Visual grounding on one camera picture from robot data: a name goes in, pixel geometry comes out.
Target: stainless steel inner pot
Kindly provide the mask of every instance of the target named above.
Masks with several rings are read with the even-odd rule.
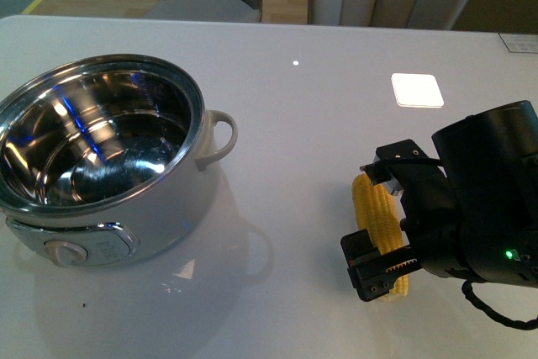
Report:
[[[96,203],[160,176],[192,145],[203,100],[162,61],[108,56],[52,71],[4,103],[0,175],[37,205]]]
[[[213,126],[231,139],[215,150]],[[148,256],[205,214],[234,120],[196,82],[143,55],[104,55],[36,77],[0,103],[0,206],[57,265]]]

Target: corn cob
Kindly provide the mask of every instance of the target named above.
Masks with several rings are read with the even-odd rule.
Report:
[[[355,206],[356,223],[360,230],[368,230],[372,243],[381,254],[387,254],[404,245],[402,231],[398,224],[398,214],[394,198],[382,184],[372,186],[366,174],[353,181],[351,188]],[[390,293],[382,296],[388,301],[407,296],[409,280],[404,275],[396,281]]]

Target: white table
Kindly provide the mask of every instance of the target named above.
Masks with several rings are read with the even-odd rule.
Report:
[[[363,303],[340,238],[376,147],[412,138],[435,156],[430,136],[468,114],[538,107],[538,55],[496,34],[13,17],[0,20],[0,97],[110,53],[184,68],[207,108],[235,117],[237,146],[206,219],[147,261],[60,269],[0,228],[1,358],[535,357],[536,333],[475,310],[460,280],[421,270],[405,300]],[[444,107],[399,107],[394,72],[434,75]],[[538,313],[538,290],[476,290],[511,317]]]

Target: black cable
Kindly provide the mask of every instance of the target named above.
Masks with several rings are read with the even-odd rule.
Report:
[[[517,330],[529,331],[536,330],[538,328],[538,317],[530,321],[524,322],[518,319],[509,319],[503,315],[497,313],[487,304],[485,304],[476,294],[472,291],[472,281],[465,281],[462,285],[462,292],[465,294],[465,298],[471,302],[471,304],[479,310],[482,310],[490,319],[496,321],[505,327],[515,328]]]

